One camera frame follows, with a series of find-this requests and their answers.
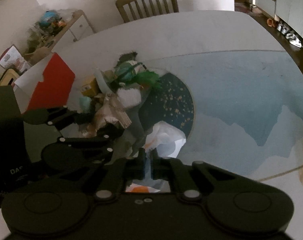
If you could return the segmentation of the white plastic bag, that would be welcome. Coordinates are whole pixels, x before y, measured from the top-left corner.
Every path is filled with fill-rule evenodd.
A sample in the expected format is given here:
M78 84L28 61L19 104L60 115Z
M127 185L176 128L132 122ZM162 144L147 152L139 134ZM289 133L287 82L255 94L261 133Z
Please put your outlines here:
M144 139L143 148L147 154L144 167L145 177L143 180L135 179L129 182L125 191L130 193L170 192L168 181L152 178L152 151L156 150L161 158L176 158L185 143L186 136L183 131L164 121L156 123Z

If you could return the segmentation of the silver foil snack packet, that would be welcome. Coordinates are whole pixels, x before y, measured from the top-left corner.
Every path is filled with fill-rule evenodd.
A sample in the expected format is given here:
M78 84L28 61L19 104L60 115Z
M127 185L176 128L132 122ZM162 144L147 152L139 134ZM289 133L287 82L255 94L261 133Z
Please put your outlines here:
M92 98L91 106L94 110L93 118L80 130L85 138L95 137L108 124L126 129L132 123L116 94L98 94Z

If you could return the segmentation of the red and white cardboard box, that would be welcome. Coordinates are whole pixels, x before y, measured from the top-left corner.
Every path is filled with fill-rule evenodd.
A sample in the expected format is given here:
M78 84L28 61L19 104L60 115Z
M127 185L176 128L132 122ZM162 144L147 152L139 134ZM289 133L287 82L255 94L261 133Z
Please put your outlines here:
M20 111L67 105L74 80L75 74L57 53L46 57L15 81Z

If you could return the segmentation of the yellow small box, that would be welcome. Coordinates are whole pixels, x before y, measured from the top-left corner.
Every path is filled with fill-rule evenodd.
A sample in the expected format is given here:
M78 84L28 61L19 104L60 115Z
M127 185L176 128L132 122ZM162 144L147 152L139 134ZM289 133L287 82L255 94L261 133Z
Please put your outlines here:
M88 77L81 85L80 91L83 96L90 98L96 96L100 91L96 78L93 75Z

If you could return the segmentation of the yellow tissue box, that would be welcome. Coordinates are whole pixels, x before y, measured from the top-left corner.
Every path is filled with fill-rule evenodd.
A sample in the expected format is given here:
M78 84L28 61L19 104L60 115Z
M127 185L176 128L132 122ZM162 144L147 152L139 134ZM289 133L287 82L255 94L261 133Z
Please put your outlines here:
M15 86L15 81L20 75L14 69L7 69L0 78L0 86Z

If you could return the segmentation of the white fluffy item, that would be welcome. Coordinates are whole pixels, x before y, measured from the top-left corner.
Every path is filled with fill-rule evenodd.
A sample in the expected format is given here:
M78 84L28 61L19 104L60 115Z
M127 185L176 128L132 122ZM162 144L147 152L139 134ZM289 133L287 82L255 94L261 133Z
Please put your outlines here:
M141 92L135 88L120 88L116 92L119 102L123 108L129 109L141 103Z

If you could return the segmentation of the red white printed bag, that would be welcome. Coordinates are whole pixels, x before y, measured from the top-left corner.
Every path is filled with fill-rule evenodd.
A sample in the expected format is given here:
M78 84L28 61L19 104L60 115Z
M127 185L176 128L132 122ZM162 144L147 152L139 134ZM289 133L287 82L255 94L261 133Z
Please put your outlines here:
M4 69L14 69L19 75L31 68L15 45L7 48L0 57L0 66Z

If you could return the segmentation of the white cabinet with wood top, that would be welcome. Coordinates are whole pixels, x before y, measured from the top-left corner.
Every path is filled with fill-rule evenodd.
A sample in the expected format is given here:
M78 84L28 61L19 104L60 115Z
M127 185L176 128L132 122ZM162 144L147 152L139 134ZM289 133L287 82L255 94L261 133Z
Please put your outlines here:
M23 57L33 66L51 53L58 53L65 47L95 33L85 13L82 10L77 10L73 12L71 20L66 23L62 31L55 37L49 38L43 46L37 48L33 53L25 54Z

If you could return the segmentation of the brown wooden chair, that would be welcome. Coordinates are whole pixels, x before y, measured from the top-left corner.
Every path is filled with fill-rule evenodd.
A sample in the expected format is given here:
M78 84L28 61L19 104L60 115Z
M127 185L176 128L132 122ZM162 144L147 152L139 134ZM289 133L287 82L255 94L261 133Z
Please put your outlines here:
M125 23L179 12L177 0L117 0L115 5Z

